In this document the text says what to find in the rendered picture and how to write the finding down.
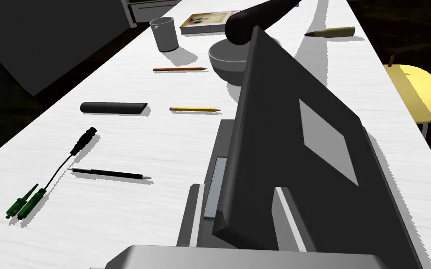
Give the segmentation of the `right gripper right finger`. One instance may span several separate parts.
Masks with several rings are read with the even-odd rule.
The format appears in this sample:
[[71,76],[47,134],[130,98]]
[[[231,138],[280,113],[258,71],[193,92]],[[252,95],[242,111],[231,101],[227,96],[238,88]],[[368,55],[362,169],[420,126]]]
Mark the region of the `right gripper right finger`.
[[271,213],[279,251],[316,252],[306,224],[287,187],[275,187]]

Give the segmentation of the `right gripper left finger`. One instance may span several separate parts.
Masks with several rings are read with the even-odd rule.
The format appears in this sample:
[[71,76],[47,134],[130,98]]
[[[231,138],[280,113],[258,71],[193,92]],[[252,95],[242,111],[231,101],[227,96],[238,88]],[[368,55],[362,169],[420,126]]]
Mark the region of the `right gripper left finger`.
[[177,239],[178,247],[197,247],[202,218],[204,185],[191,185]]

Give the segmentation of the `white table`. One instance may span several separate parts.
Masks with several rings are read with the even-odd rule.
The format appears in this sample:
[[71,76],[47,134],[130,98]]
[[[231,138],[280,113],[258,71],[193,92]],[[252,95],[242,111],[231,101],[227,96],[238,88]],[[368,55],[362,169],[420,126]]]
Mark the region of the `white table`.
[[[358,28],[358,41],[315,45],[303,34],[316,23],[359,26],[346,0],[302,0],[268,34],[359,116],[431,269],[431,150],[366,34]],[[88,269],[129,245],[176,244],[189,187],[203,181],[219,121],[234,118],[239,89],[209,70],[152,69],[183,54],[208,67],[209,47],[221,39],[179,36],[179,49],[165,57],[147,29],[0,148],[0,269]],[[140,114],[101,114],[81,112],[83,102],[148,105]]]

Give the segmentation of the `dark grey open laptop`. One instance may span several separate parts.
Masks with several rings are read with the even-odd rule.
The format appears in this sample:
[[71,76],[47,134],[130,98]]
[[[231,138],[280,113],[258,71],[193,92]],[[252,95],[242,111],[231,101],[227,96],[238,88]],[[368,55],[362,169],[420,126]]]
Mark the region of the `dark grey open laptop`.
[[255,27],[212,234],[240,249],[279,249],[277,187],[288,190],[308,251],[423,269],[360,118]]

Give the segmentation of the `black pen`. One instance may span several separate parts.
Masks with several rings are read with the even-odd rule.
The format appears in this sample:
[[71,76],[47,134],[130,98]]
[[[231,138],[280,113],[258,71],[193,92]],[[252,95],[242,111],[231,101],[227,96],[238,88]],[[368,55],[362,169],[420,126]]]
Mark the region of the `black pen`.
[[102,176],[111,176],[111,177],[123,177],[123,178],[131,178],[131,179],[141,179],[148,180],[152,179],[152,177],[141,174],[133,174],[133,173],[124,173],[124,172],[115,172],[115,171],[107,171],[107,170],[94,170],[94,169],[83,169],[83,168],[69,168],[68,170],[78,173],[85,173],[91,175],[102,175]]

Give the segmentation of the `yellow pencil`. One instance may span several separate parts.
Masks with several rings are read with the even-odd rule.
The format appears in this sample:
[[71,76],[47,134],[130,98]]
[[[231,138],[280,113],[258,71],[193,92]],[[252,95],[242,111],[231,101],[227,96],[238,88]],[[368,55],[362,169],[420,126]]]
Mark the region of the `yellow pencil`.
[[217,108],[203,108],[203,107],[170,107],[170,111],[182,111],[182,112],[218,112],[220,109]]

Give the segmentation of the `black cylinder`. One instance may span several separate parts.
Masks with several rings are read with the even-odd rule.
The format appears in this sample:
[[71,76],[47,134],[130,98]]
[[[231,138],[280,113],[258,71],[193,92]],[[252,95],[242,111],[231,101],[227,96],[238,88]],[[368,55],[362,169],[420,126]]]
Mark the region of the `black cylinder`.
[[140,114],[148,103],[128,102],[83,102],[80,110],[83,113],[101,114]]

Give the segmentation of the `orange pencil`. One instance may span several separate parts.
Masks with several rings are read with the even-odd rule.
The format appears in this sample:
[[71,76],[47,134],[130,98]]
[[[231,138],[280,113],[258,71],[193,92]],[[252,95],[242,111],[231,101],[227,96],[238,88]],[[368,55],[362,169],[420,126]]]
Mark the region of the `orange pencil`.
[[154,72],[169,72],[169,71],[203,71],[204,67],[179,67],[179,68],[154,68]]

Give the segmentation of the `grey bowl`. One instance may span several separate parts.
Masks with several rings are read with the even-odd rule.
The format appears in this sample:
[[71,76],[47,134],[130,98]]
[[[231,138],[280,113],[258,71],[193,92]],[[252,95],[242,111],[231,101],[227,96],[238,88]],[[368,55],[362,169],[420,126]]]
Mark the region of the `grey bowl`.
[[261,91],[277,84],[293,58],[280,44],[264,32],[245,45],[234,45],[227,39],[212,45],[208,52],[213,70],[231,85]]

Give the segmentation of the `grey mug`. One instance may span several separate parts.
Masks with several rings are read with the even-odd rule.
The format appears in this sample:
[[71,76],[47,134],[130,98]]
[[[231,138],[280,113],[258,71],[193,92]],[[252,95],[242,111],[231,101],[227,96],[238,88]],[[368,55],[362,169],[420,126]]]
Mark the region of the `grey mug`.
[[171,52],[179,47],[174,19],[161,17],[150,21],[154,39],[160,52]]

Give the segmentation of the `yellow chair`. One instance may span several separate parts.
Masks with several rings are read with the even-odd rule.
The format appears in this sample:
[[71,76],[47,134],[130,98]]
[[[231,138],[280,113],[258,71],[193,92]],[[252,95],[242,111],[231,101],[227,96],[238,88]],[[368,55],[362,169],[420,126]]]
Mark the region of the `yellow chair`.
[[392,55],[384,68],[425,137],[431,123],[431,74],[415,66],[394,64],[394,59]]

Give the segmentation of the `book with pale cover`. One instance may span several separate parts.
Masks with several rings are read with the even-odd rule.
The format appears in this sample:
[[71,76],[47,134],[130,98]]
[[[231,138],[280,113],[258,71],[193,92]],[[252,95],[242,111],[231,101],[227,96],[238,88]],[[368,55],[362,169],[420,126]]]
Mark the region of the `book with pale cover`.
[[183,35],[224,32],[228,18],[239,10],[190,15],[181,25]]

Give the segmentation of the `olive green cartridge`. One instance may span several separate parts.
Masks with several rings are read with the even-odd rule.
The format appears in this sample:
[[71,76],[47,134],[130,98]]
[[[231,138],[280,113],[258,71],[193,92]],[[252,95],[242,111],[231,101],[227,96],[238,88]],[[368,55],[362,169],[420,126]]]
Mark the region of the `olive green cartridge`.
[[339,38],[354,36],[355,27],[324,28],[304,34],[309,37]]

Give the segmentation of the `white drawer cabinet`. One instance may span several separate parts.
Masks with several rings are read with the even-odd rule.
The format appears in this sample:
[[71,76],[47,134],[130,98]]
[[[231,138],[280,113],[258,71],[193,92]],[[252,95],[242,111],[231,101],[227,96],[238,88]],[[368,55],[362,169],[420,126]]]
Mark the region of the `white drawer cabinet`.
[[126,0],[135,23],[150,22],[163,17],[181,0]]

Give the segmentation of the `dark grey cabinet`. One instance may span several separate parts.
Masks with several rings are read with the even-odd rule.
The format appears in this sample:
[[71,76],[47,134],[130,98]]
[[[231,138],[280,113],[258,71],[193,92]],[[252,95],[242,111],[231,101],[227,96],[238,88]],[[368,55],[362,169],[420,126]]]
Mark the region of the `dark grey cabinet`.
[[125,0],[0,0],[0,63],[37,95],[131,28]]

